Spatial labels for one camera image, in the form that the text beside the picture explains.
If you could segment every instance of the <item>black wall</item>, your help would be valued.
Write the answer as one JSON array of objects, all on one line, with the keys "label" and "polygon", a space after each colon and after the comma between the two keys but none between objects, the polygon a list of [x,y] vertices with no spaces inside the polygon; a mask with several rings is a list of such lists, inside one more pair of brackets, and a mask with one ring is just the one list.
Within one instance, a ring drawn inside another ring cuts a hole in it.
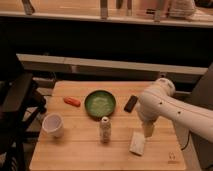
[{"label": "black wall", "polygon": [[212,28],[15,17],[0,22],[18,53],[201,67],[213,61]]}]

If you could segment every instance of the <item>small white block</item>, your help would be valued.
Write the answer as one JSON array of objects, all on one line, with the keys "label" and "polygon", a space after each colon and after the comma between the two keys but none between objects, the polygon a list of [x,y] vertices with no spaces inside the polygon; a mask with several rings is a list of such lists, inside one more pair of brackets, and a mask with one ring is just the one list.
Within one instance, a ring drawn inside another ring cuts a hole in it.
[{"label": "small white block", "polygon": [[146,141],[145,137],[142,133],[134,132],[129,151],[131,151],[134,154],[142,156],[145,141]]}]

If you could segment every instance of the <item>chair armrest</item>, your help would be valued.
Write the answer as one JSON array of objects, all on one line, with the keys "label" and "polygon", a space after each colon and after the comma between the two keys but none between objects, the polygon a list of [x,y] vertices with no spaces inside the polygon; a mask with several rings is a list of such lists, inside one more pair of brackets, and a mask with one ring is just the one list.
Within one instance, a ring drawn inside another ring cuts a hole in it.
[{"label": "chair armrest", "polygon": [[3,113],[14,113],[21,109],[31,87],[32,77],[32,74],[25,73],[12,83],[2,105]]}]

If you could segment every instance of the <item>wooden table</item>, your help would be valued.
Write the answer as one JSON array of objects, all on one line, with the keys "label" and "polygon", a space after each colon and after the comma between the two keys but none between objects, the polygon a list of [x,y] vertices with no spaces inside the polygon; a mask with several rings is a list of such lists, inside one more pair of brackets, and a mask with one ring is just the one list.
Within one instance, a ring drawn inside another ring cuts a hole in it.
[{"label": "wooden table", "polygon": [[[54,139],[41,131],[31,171],[71,170],[185,170],[185,162],[171,121],[160,117],[151,138],[147,138],[144,155],[129,152],[134,131],[143,133],[135,110],[123,110],[130,95],[138,95],[150,82],[70,82],[56,83],[47,113],[60,114],[64,136]],[[86,96],[97,89],[110,91],[116,98],[111,115],[112,135],[109,144],[99,138],[99,122],[91,119],[84,108]],[[65,104],[63,97],[79,99],[81,107]]]}]

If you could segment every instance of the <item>cable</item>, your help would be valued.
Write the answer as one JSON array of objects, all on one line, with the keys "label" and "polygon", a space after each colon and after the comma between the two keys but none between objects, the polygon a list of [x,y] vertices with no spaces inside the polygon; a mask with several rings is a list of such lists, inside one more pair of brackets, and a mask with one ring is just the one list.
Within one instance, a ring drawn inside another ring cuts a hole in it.
[{"label": "cable", "polygon": [[181,148],[182,151],[185,150],[185,149],[188,147],[188,145],[189,145],[189,140],[190,140],[190,135],[191,135],[191,133],[190,133],[190,131],[189,131],[189,132],[188,132],[188,135],[187,135],[186,144]]}]

